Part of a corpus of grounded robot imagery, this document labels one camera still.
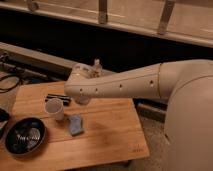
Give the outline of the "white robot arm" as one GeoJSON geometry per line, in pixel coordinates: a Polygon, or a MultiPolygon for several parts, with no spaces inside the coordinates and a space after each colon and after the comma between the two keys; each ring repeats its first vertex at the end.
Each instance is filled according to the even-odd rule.
{"type": "Polygon", "coordinates": [[[92,98],[166,100],[163,171],[213,171],[213,60],[158,63],[102,77],[79,63],[64,91],[80,104],[92,98]]]}

